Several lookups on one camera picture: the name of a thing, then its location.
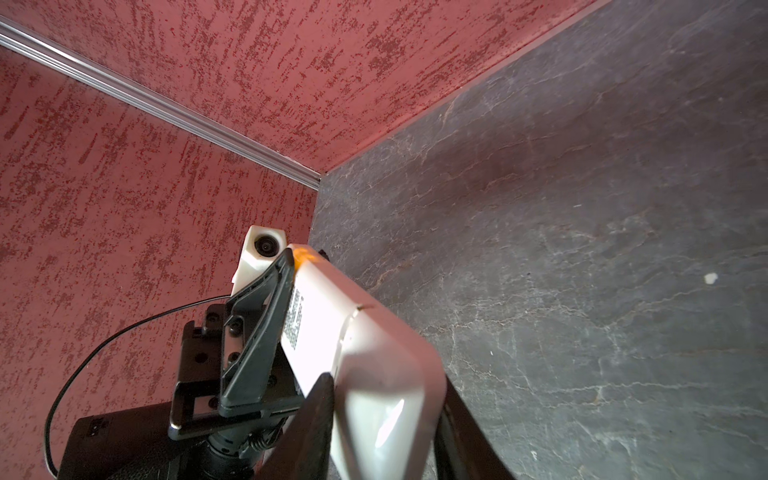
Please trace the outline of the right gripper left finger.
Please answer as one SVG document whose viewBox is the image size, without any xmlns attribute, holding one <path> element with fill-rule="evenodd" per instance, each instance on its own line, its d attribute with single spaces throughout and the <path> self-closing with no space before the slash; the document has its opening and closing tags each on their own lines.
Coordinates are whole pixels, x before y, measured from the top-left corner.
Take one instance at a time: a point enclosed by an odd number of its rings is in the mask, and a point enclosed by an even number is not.
<svg viewBox="0 0 768 480">
<path fill-rule="evenodd" d="M 253 479 L 326 479 L 335 397 L 330 373 L 321 374 L 272 455 Z"/>
</svg>

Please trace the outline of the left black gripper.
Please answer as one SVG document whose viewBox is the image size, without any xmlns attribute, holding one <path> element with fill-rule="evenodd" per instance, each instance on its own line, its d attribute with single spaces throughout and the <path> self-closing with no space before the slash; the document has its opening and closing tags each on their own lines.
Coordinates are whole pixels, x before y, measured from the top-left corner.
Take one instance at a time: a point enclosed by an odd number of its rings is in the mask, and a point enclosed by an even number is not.
<svg viewBox="0 0 768 480">
<path fill-rule="evenodd" d="M 192 321 L 185 325 L 168 427 L 171 439 L 235 427 L 272 427 L 299 410 L 304 395 L 283 351 L 277 350 L 294 277 L 293 251 L 287 248 L 234 294 L 226 308 L 209 306 L 201 327 Z M 243 324 L 242 350 L 222 374 L 229 365 L 225 321 L 238 319 Z"/>
</svg>

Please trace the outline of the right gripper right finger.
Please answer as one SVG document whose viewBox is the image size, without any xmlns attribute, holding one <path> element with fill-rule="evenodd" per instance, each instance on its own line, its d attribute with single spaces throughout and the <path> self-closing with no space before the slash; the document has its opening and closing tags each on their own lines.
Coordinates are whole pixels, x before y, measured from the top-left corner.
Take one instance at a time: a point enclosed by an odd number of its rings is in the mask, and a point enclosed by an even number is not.
<svg viewBox="0 0 768 480">
<path fill-rule="evenodd" d="M 446 379 L 446 397 L 433 440 L 433 451 L 439 480 L 515 479 L 449 379 Z"/>
</svg>

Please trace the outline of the white AC remote control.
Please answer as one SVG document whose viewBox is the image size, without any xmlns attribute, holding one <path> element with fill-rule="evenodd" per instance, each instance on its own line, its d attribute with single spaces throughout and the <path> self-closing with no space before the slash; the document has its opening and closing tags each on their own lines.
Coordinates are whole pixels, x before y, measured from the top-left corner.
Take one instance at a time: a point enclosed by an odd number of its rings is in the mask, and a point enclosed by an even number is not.
<svg viewBox="0 0 768 480">
<path fill-rule="evenodd" d="M 435 348 L 308 245 L 281 346 L 303 393 L 334 383 L 330 457 L 343 479 L 419 479 L 447 378 Z"/>
</svg>

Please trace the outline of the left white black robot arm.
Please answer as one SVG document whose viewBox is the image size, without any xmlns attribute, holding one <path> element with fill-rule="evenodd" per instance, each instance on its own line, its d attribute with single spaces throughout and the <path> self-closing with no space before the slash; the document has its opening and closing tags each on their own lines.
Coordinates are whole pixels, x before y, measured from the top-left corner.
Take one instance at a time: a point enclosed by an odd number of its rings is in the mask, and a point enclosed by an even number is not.
<svg viewBox="0 0 768 480">
<path fill-rule="evenodd" d="M 60 479 L 251 479 L 304 396 L 280 345 L 295 280 L 291 249 L 181 335 L 166 403 L 79 419 Z"/>
</svg>

